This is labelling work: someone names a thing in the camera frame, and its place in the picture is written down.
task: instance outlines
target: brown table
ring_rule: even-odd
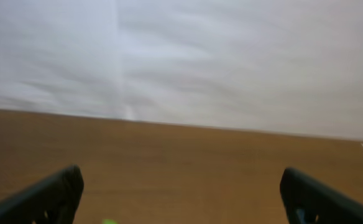
[[[359,141],[0,110],[0,199],[69,164],[75,223],[287,223],[286,166],[363,203]]]

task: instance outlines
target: wrinkled white sheet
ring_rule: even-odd
[[[363,138],[363,1],[0,0],[0,108]]]
[[[115,5],[0,0],[0,108],[121,117]]]
[[[363,138],[363,1],[119,2],[136,119]]]

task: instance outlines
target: white sheet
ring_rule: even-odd
[[[363,1],[119,2],[136,119],[363,138]]]
[[[0,0],[0,108],[120,118],[112,0]]]

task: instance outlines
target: table surface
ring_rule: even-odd
[[[287,223],[286,166],[363,203],[359,141],[0,110],[0,199],[69,164],[75,223]]]

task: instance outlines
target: white fabric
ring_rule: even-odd
[[[0,108],[363,138],[363,1],[0,0]]]

